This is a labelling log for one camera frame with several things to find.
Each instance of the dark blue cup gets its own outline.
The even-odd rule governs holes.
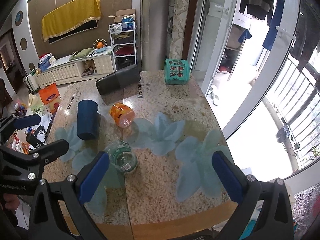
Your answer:
[[[82,100],[78,104],[77,135],[81,140],[98,138],[98,105],[92,100]]]

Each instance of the green cloth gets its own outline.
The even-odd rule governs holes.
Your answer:
[[[93,48],[82,49],[79,53],[77,53],[77,51],[76,51],[72,54],[69,61],[74,60],[74,59],[78,59],[78,58],[82,58],[82,57],[86,57],[92,51],[93,51]]]

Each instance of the plastic bag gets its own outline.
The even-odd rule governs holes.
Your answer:
[[[48,112],[54,114],[57,112],[61,97],[55,83],[46,86],[44,89],[39,90],[41,101],[44,103]]]

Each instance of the round wall decoration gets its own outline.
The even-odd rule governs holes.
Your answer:
[[[30,70],[34,70],[35,69],[35,65],[33,63],[29,63],[29,68],[30,68]]]
[[[19,26],[22,22],[22,18],[23,18],[23,13],[22,11],[18,11],[17,12],[17,15],[16,15],[16,18],[15,18],[15,24],[16,26]]]
[[[27,40],[25,38],[22,38],[20,41],[20,47],[22,50],[26,50],[28,46]]]

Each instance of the tissue box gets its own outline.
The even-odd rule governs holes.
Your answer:
[[[49,62],[50,62],[50,65],[53,66],[54,64],[57,63],[57,60],[55,57],[51,57],[51,58],[49,58]]]
[[[164,80],[167,85],[184,85],[190,79],[188,61],[182,59],[166,59],[164,66]]]

